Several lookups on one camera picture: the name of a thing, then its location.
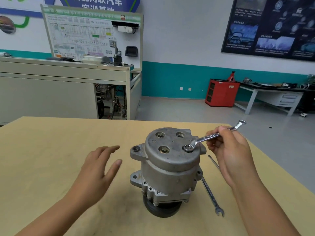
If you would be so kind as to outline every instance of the white desk leg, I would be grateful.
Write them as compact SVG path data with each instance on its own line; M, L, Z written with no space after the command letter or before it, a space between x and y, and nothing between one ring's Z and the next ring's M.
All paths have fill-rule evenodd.
M253 106L253 103L255 101L255 98L256 98L256 95L258 93L258 90L257 89L254 89L253 93L252 93L252 96L250 97L250 101L248 102L248 105L247 105L247 108L246 108L246 111L245 111L245 114L248 115L250 114L250 110Z
M288 115L287 115L288 117L292 116L292 114L294 113L294 111L295 111L297 105L299 104L299 102L300 102L302 96L303 96L303 94L298 95L298 97L296 98L294 104L292 105L292 107L291 107L291 109L290 109L290 111L289 111L289 113L288 113Z

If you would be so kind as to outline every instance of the round picture on wall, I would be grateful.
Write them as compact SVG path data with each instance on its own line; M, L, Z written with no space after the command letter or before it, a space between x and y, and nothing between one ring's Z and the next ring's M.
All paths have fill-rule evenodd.
M0 16L0 30L6 34L14 34L16 29L13 21L10 18L6 16Z

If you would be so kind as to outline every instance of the teal wall panel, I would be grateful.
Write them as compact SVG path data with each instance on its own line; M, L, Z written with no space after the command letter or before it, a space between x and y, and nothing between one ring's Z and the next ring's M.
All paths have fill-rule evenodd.
M0 50L14 57L45 59L51 53ZM227 79L232 71L235 79L242 81L245 77L260 83L304 83L306 75L254 71L245 69L229 69L185 64L169 64L143 61L142 63L142 95L166 98L205 99L210 79ZM239 89L238 101L248 101L251 92Z

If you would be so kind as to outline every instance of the white wall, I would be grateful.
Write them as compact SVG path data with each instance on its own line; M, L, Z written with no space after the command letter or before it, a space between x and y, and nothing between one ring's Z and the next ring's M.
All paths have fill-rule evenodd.
M141 0L143 60L295 74L315 63L221 53L233 0Z

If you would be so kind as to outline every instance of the yellow tabletop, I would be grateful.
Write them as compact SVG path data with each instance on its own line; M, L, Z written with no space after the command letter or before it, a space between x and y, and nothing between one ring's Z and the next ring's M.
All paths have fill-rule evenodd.
M225 217L215 214L202 182L170 218L150 214L141 189L129 182L140 162L130 148L161 127L190 128L194 136L222 124L23 117L0 128L0 231L11 236L69 190L86 155L99 146L121 145L108 166L123 164L105 197L87 210L66 235L246 235L235 198L206 156L200 166ZM315 232L315 195L250 143L258 173L302 235Z

